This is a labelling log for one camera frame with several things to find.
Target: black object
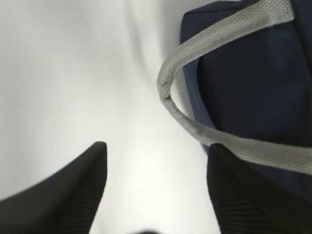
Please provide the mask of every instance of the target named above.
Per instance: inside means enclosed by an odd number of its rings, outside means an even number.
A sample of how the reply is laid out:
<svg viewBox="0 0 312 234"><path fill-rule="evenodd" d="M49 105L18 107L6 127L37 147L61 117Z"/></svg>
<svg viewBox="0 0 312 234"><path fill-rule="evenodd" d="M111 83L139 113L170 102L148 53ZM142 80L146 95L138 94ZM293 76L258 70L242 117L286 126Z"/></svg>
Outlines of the black object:
<svg viewBox="0 0 312 234"><path fill-rule="evenodd" d="M312 203L267 180L221 144L207 182L222 234L312 233Z"/></svg>
<svg viewBox="0 0 312 234"><path fill-rule="evenodd" d="M87 234L107 177L97 142L53 176L0 202L0 234Z"/></svg>

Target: white floor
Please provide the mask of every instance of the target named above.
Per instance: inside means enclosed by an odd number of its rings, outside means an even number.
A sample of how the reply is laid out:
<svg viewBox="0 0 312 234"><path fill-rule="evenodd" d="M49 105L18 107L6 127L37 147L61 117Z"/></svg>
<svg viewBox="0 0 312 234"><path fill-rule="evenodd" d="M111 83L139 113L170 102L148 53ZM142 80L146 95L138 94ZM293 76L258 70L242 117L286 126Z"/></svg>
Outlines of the white floor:
<svg viewBox="0 0 312 234"><path fill-rule="evenodd" d="M91 234L218 234L207 156L156 91L183 13L209 2L0 0L0 198L105 141Z"/></svg>

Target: navy blue bag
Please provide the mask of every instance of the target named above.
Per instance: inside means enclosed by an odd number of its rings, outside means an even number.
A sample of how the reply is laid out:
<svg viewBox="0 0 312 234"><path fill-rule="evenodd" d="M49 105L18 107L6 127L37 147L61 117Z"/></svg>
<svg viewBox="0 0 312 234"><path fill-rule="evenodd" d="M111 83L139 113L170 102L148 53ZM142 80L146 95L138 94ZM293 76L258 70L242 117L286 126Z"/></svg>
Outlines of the navy blue bag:
<svg viewBox="0 0 312 234"><path fill-rule="evenodd" d="M223 234L312 233L312 1L218 1L186 13L157 85L205 147ZM170 88L183 68L195 121Z"/></svg>

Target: bag handle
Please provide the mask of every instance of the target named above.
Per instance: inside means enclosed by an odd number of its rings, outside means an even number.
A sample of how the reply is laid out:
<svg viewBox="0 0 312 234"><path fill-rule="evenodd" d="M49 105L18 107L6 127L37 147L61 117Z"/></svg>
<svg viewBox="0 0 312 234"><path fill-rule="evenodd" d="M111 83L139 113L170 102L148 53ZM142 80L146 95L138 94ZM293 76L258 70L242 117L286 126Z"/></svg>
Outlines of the bag handle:
<svg viewBox="0 0 312 234"><path fill-rule="evenodd" d="M294 20L290 0L260 0L215 23L179 47L163 63L157 88L170 114L202 144L221 143L240 159L312 175L312 148L241 138L205 126L185 116L172 101L171 86L183 66L235 39Z"/></svg>

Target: gray strap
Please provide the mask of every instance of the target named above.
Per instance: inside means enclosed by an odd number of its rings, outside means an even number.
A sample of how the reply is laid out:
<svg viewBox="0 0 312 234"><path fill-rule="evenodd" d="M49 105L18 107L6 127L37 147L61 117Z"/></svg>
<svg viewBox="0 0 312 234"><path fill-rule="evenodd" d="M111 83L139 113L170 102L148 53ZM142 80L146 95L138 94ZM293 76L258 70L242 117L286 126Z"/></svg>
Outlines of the gray strap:
<svg viewBox="0 0 312 234"><path fill-rule="evenodd" d="M235 39L292 20L290 0L260 0L176 48L161 67L157 87L164 106L202 144L222 143L242 160L312 175L312 148L246 139L218 131L185 116L171 98L171 86L184 65Z"/></svg>

